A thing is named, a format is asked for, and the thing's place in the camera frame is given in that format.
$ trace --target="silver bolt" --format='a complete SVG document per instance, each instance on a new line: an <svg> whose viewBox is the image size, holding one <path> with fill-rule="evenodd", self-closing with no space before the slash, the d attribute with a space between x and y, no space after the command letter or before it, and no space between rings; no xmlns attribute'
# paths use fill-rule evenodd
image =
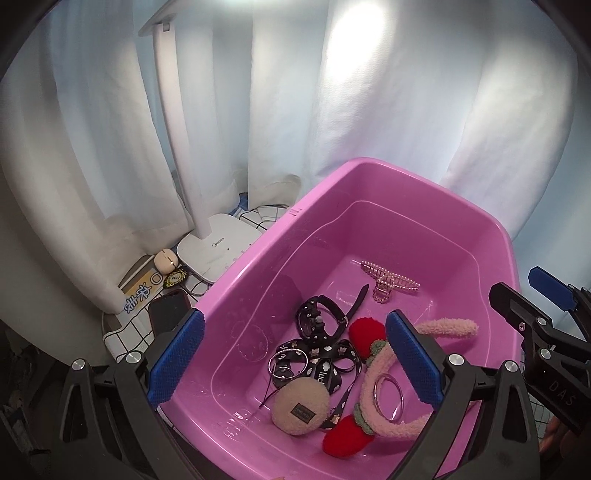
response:
<svg viewBox="0 0 591 480"><path fill-rule="evenodd" d="M517 372L519 370L519 367L517 366L517 364L513 360L509 360L508 362L505 362L505 368L509 372Z"/></svg>
<svg viewBox="0 0 591 480"><path fill-rule="evenodd" d="M130 352L125 357L125 361L129 364L136 364L142 359L142 354L139 352Z"/></svg>
<svg viewBox="0 0 591 480"><path fill-rule="evenodd" d="M463 363L464 363L464 357L462 357L461 355L458 355L457 353L452 353L449 356L449 362L452 365L457 365L457 366L463 365Z"/></svg>
<svg viewBox="0 0 591 480"><path fill-rule="evenodd" d="M86 362L82 360L82 358L79 358L78 360L74 360L72 363L72 370L82 370L85 365Z"/></svg>

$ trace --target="red pom-pom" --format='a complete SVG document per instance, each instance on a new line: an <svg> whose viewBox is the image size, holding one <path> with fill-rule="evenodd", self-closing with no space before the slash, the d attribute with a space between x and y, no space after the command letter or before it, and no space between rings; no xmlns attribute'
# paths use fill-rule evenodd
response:
<svg viewBox="0 0 591 480"><path fill-rule="evenodd" d="M349 327L349 339L361 360L367 360L371 356L371 344L386 339L386 327L373 318L357 319Z"/></svg>
<svg viewBox="0 0 591 480"><path fill-rule="evenodd" d="M352 415L340 419L322 440L322 450L333 457L347 458L363 450L375 435L368 435L355 423Z"/></svg>

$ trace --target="pink plastic bin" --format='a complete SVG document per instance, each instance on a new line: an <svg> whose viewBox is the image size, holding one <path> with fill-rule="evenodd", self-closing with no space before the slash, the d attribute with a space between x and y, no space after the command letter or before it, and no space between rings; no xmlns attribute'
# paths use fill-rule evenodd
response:
<svg viewBox="0 0 591 480"><path fill-rule="evenodd" d="M291 437L258 410L269 381L267 362L297 336L294 313L325 294L344 311L373 281L354 261L367 260L421 284L393 292L387 304L367 296L357 317L382 322L396 308L413 323L467 318L480 327L470 342L444 345L477 365L519 360L518 335L488 304L491 285L518 288L511 241L489 214L452 192L392 165L360 158L336 170L291 208L228 269L199 302L206 335L172 399L162 405L186 439L237 480L387 478L410 447L376 439L341 460L322 452L323 433ZM334 328L326 316L331 332ZM404 421L429 412L404 372L391 373L405 394ZM343 376L343 387L353 374ZM355 385L345 414L359 395ZM340 395L332 396L337 402ZM394 409L384 387L380 402ZM470 411L441 473L454 468L474 425Z"/></svg>

